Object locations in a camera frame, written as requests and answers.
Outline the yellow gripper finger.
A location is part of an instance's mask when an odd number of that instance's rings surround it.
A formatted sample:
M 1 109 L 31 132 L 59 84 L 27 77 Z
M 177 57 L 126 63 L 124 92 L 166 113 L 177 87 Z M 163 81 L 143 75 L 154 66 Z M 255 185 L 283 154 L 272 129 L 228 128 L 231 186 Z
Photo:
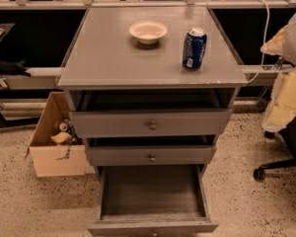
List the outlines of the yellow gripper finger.
M 261 127 L 268 132 L 278 132 L 296 117 L 296 69 L 279 73 L 274 81 L 271 101 L 262 119 Z
M 262 45 L 260 51 L 269 55 L 282 55 L 283 54 L 283 41 L 287 27 L 281 28 L 272 39 L 268 40 Z

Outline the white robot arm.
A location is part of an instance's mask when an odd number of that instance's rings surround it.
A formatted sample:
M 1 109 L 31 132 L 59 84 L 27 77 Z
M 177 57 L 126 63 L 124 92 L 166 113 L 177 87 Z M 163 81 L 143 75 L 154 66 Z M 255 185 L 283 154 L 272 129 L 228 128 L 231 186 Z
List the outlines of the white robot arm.
M 288 74 L 279 73 L 262 120 L 262 128 L 278 132 L 296 117 L 296 13 L 260 51 L 270 55 L 280 55 L 294 65 Z

